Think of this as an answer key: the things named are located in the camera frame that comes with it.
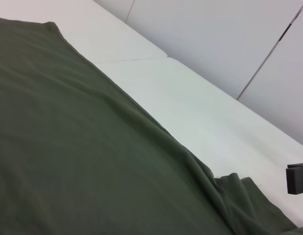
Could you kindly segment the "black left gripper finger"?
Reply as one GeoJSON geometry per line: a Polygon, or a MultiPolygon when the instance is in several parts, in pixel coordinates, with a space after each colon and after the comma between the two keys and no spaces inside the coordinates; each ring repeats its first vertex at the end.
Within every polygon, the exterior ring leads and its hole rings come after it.
{"type": "Polygon", "coordinates": [[[303,193],[303,163],[289,164],[286,169],[286,181],[288,194],[303,193]]]}

